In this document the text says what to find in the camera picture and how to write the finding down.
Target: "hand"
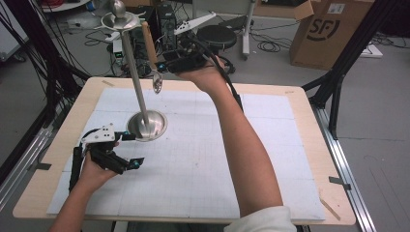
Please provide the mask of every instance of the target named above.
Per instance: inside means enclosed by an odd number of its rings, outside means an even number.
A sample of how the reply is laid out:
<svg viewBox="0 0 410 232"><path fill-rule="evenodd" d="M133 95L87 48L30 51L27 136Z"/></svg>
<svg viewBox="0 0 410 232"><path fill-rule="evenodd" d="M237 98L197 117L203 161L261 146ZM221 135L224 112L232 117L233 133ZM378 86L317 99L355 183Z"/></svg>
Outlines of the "hand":
<svg viewBox="0 0 410 232"><path fill-rule="evenodd" d="M117 173L111 170L104 170L91 160L90 152L85 156L84 165L76 187L79 187L92 194L99 189L106 181L116 176Z"/></svg>
<svg viewBox="0 0 410 232"><path fill-rule="evenodd" d="M217 56L220 66L224 68L223 62ZM211 62L207 62L205 67L192 71L192 72L181 72L177 75L185 80L192 81L200 90L211 95L213 92L217 91L218 88L226 88L226 82L224 78L220 75L217 67L215 67Z"/></svg>

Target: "round metal base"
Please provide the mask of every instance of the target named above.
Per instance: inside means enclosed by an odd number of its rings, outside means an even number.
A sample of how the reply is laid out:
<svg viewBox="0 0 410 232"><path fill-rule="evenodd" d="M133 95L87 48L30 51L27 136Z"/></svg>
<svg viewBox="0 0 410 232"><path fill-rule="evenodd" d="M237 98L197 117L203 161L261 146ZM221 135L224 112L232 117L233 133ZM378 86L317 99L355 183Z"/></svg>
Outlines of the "round metal base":
<svg viewBox="0 0 410 232"><path fill-rule="evenodd" d="M138 141L152 141L163 135L168 126L168 121L162 113L147 110L147 114L149 121L147 125L144 124L142 112L134 114L127 122L127 130L136 134L136 140Z"/></svg>

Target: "wooden table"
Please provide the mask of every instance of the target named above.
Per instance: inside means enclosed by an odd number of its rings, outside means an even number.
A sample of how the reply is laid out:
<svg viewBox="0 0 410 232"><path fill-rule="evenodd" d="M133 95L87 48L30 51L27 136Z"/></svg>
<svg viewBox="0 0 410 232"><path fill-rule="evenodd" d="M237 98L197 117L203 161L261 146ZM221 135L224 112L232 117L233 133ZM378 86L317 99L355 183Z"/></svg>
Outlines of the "wooden table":
<svg viewBox="0 0 410 232"><path fill-rule="evenodd" d="M141 80L143 89L152 89L152 80ZM72 110L66 118L54 141L44 155L43 162L51 163L47 171L37 170L21 195L14 209L16 218L54 218L46 213L48 205L57 188L64 165L76 146L87 120L92 114L104 88L133 88L131 79L93 77L90 78L78 96ZM320 199L326 215L322 221L293 221L295 224L340 224L350 225L356 222L343 186L329 182L329 177L338 177L322 132L310 108L305 91L300 87L235 84L240 94L263 94L286 96L291 104L295 121L304 143L307 159L318 187ZM163 90L199 91L187 81L165 80ZM158 221L157 218L141 217L102 217L87 216L87 219L110 220L145 220ZM160 221L174 221L163 218ZM186 221L198 221L189 218Z"/></svg>

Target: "person's arm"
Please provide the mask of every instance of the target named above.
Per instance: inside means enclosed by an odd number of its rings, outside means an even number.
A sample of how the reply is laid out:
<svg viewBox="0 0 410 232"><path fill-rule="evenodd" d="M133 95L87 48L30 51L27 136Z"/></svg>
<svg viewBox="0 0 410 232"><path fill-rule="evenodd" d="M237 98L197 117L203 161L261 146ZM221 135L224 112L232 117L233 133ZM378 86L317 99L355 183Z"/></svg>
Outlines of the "person's arm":
<svg viewBox="0 0 410 232"><path fill-rule="evenodd" d="M113 171L100 168L91 161L90 154L87 154L81 176L49 231L80 231L91 195L115 175L116 173Z"/></svg>
<svg viewBox="0 0 410 232"><path fill-rule="evenodd" d="M283 205L268 153L220 73L210 67L178 75L207 93L217 108L241 217Z"/></svg>

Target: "sf logo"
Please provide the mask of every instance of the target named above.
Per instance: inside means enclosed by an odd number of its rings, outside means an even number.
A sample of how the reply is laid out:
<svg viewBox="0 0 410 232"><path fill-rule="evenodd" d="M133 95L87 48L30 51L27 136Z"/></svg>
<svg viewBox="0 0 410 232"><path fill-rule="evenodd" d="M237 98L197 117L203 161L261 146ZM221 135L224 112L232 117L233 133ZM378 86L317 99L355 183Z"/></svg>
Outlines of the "sf logo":
<svg viewBox="0 0 410 232"><path fill-rule="evenodd" d="M307 38L311 41L320 42L329 39L340 25L340 20L322 20L317 18L313 21Z"/></svg>

